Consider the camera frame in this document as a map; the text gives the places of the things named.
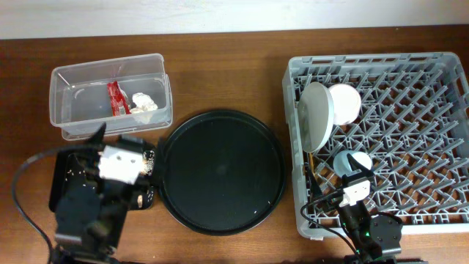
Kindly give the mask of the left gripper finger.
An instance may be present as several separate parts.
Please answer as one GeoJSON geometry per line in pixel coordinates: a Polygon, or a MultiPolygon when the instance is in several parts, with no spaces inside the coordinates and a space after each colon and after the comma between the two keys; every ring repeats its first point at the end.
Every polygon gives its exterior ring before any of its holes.
{"type": "Polygon", "coordinates": [[[152,169],[152,184],[154,186],[160,186],[163,182],[163,177],[166,174],[166,162],[165,162],[165,148],[166,141],[163,138],[159,138],[158,144],[153,149],[154,151],[154,165],[152,169]]]}
{"type": "Polygon", "coordinates": [[[104,122],[98,128],[98,130],[94,134],[92,134],[89,139],[87,139],[87,143],[92,144],[92,145],[102,145],[105,132],[106,132],[106,123],[104,122]]]}

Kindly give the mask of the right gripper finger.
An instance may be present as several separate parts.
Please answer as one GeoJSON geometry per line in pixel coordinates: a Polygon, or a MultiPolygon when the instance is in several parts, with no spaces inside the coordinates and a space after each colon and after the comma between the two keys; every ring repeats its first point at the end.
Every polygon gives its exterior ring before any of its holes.
{"type": "Polygon", "coordinates": [[[352,171],[347,174],[348,180],[358,180],[362,178],[371,179],[374,177],[372,171],[372,159],[367,155],[359,155],[357,160],[352,154],[347,154],[347,161],[352,171]]]}
{"type": "Polygon", "coordinates": [[[314,176],[314,173],[312,172],[311,170],[311,167],[308,166],[306,168],[306,174],[309,178],[309,182],[310,182],[310,191],[311,191],[311,198],[310,200],[316,200],[316,199],[319,199],[322,195],[323,195],[323,192],[314,176]]]}

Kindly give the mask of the light blue cup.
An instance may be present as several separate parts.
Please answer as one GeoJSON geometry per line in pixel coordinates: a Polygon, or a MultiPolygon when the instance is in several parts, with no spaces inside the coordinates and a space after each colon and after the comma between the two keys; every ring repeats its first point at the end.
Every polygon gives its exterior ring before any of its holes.
{"type": "Polygon", "coordinates": [[[339,152],[333,160],[333,170],[340,178],[352,172],[352,167],[350,166],[350,163],[347,159],[348,154],[350,154],[358,163],[365,166],[367,169],[372,168],[372,159],[367,153],[353,150],[344,150],[339,152]]]}

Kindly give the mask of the wooden chopstick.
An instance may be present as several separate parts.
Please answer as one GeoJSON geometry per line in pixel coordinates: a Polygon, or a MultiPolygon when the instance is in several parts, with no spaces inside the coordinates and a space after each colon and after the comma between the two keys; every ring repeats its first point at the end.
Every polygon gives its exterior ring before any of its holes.
{"type": "Polygon", "coordinates": [[[308,153],[308,160],[311,173],[314,174],[314,156],[312,153],[308,153]]]}

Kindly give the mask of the red snack wrapper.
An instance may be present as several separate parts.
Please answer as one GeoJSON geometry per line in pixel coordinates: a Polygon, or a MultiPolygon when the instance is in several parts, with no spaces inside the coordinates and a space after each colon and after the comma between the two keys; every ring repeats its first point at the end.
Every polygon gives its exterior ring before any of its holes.
{"type": "Polygon", "coordinates": [[[117,81],[107,83],[108,96],[110,98],[111,110],[114,117],[130,114],[130,104],[125,92],[120,88],[117,81]]]}

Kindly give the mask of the white tissue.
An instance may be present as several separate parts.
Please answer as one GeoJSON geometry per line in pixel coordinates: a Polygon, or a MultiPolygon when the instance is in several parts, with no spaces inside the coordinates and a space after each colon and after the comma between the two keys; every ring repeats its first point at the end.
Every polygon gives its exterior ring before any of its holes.
{"type": "Polygon", "coordinates": [[[131,114],[158,110],[158,105],[153,99],[142,92],[133,94],[132,101],[136,106],[130,109],[131,114]]]}

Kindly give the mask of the grey plate with food scraps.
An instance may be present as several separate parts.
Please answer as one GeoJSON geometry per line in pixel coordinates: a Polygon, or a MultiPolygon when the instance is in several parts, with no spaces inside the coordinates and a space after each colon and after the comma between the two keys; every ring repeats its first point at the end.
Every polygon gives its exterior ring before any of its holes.
{"type": "Polygon", "coordinates": [[[302,148],[307,153],[320,150],[333,128],[333,99],[328,88],[312,82],[304,88],[298,103],[302,148]]]}

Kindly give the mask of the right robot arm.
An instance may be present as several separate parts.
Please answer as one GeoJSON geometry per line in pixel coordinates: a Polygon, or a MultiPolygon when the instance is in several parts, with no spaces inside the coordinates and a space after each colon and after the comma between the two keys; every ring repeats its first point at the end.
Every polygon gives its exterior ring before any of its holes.
{"type": "Polygon", "coordinates": [[[362,164],[350,151],[342,152],[334,159],[344,167],[341,186],[327,195],[315,196],[300,209],[301,216],[310,224],[340,237],[353,251],[344,258],[345,263],[396,263],[402,252],[403,221],[390,213],[372,214],[364,203],[372,192],[374,172],[362,164]],[[309,208],[321,206],[334,209],[344,234],[320,224],[306,215],[309,208]]]}

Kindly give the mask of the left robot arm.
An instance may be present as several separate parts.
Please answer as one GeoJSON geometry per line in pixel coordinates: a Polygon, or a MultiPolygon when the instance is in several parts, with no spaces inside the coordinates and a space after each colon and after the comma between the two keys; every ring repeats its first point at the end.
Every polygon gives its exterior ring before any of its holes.
{"type": "Polygon", "coordinates": [[[52,263],[116,263],[128,212],[152,207],[165,170],[163,151],[106,126],[56,156],[49,209],[56,219],[52,263]]]}

